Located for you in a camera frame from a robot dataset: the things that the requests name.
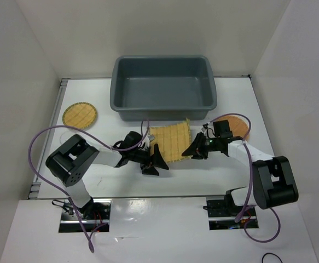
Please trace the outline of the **square bamboo mat tray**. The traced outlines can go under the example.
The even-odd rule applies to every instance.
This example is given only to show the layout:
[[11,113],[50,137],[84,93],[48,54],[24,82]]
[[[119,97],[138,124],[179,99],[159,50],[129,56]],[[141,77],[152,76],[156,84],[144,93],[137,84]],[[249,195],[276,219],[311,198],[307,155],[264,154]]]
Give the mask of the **square bamboo mat tray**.
[[182,156],[192,143],[189,119],[165,127],[151,127],[150,135],[154,136],[154,140],[150,142],[151,153],[154,153],[154,145],[158,144],[166,163],[180,162],[191,157]]

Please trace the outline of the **round orange woven tray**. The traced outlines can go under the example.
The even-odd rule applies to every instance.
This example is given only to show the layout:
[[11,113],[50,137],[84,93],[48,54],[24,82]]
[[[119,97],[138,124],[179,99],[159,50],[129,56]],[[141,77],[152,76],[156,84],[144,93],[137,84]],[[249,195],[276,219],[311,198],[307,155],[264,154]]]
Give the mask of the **round orange woven tray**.
[[229,122],[230,130],[233,136],[244,137],[248,131],[248,124],[238,116],[228,115],[218,119],[219,121],[227,120]]

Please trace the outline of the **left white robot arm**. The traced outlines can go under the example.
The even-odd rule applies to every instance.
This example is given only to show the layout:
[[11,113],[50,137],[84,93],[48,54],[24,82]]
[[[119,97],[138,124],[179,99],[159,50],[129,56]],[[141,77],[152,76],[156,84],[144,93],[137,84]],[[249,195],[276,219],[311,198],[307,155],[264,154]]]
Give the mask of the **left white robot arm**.
[[158,144],[149,146],[140,133],[131,131],[124,140],[116,142],[115,150],[101,149],[76,134],[64,142],[46,160],[45,165],[63,184],[63,189],[74,203],[73,212],[87,219],[100,208],[94,203],[83,182],[83,176],[92,164],[120,168],[129,162],[138,163],[143,175],[158,176],[158,168],[168,170]]

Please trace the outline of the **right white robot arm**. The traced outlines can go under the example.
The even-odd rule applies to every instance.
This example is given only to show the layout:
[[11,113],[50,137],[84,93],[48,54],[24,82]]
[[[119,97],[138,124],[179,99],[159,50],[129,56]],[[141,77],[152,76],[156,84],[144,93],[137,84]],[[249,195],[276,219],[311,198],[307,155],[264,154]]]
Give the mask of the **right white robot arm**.
[[182,156],[207,159],[210,152],[220,152],[249,169],[250,179],[245,188],[229,190],[225,194],[225,212],[241,220],[248,208],[269,209],[295,203],[299,192],[289,160],[272,156],[251,146],[243,137],[235,136],[228,120],[213,122],[213,138],[208,137],[208,125],[203,125]]

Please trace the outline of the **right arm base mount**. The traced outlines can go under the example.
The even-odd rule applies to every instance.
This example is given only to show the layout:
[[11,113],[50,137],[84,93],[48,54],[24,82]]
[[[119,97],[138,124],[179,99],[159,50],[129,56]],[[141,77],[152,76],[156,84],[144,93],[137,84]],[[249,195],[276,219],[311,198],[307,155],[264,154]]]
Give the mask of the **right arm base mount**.
[[238,230],[258,228],[256,210],[251,208],[244,212],[242,219],[235,222],[235,217],[242,206],[236,206],[231,197],[223,195],[206,197],[206,204],[202,207],[207,212],[210,230]]

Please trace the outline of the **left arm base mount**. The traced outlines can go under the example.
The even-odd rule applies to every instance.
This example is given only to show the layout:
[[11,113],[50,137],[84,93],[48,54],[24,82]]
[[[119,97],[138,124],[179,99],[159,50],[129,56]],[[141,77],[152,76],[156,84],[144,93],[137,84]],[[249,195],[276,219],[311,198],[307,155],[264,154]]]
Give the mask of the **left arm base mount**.
[[[82,232],[77,214],[68,200],[53,199],[51,203],[62,209],[59,233]],[[94,207],[91,211],[86,211],[84,214],[79,213],[87,233],[109,232],[111,204],[110,199],[94,199]]]

